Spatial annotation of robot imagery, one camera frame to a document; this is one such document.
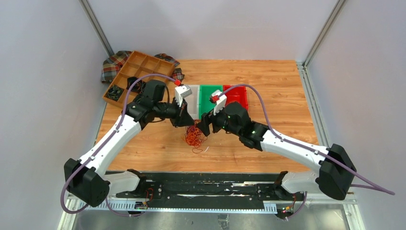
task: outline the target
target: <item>wooden tabletop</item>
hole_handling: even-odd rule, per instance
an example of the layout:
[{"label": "wooden tabletop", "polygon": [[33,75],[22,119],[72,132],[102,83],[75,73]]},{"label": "wooden tabletop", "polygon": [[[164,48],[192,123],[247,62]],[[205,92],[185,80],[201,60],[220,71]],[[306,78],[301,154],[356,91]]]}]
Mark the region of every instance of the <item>wooden tabletop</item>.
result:
[{"label": "wooden tabletop", "polygon": [[[274,129],[302,141],[317,144],[300,75],[294,61],[272,60],[180,60],[185,84],[247,83],[264,99]],[[173,97],[174,84],[169,84]],[[247,89],[251,120],[266,124],[255,93]],[[98,140],[117,120],[121,109],[107,105]],[[223,130],[209,135],[202,144],[206,152],[193,153],[184,141],[185,128],[169,120],[148,124],[128,142],[110,165],[110,170],[279,173],[308,170],[281,155],[245,147],[238,137]]]}]

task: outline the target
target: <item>gray wall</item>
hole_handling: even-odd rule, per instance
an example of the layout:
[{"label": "gray wall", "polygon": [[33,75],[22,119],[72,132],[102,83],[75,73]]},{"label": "gray wall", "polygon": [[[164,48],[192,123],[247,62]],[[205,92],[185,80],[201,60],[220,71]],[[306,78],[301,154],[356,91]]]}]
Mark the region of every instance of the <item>gray wall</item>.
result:
[{"label": "gray wall", "polygon": [[103,112],[106,56],[79,1],[1,1],[2,229],[56,229],[63,164]]},{"label": "gray wall", "polygon": [[301,61],[337,0],[89,2],[115,51]]},{"label": "gray wall", "polygon": [[309,72],[329,139],[394,190],[354,189],[366,228],[404,229],[406,1],[349,0]]}]

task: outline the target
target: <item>wooden tray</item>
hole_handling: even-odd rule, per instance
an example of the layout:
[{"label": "wooden tray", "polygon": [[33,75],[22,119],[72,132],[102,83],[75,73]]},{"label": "wooden tray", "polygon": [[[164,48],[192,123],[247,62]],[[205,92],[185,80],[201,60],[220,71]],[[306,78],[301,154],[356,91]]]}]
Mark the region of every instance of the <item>wooden tray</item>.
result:
[{"label": "wooden tray", "polygon": [[[109,88],[104,93],[103,99],[109,104],[122,108],[124,105],[125,95],[127,94],[128,91],[126,89],[128,78],[130,77],[140,78],[150,73],[160,73],[166,76],[171,76],[174,69],[175,64],[173,63],[141,52],[134,51],[132,52],[126,63],[124,63],[120,72],[118,72],[117,76],[114,78]],[[147,82],[151,79],[157,79],[165,83],[169,81],[168,79],[163,79],[158,76],[147,77],[144,78],[142,81]],[[117,101],[106,97],[108,90],[114,85],[117,85],[118,87],[124,90]],[[137,96],[136,92],[130,92],[127,103],[131,102],[135,98],[135,96]]]}]

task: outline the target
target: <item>tangled orange wire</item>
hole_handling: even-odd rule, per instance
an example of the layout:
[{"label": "tangled orange wire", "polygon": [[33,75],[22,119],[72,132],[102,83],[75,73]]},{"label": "tangled orange wire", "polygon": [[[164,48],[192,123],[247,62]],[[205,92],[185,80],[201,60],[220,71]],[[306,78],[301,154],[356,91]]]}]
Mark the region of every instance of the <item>tangled orange wire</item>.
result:
[{"label": "tangled orange wire", "polygon": [[199,147],[205,140],[207,140],[207,137],[203,135],[198,127],[196,127],[196,124],[197,121],[194,121],[193,126],[186,126],[185,142],[188,145],[193,146],[193,153],[201,153],[203,149],[200,149]]}]

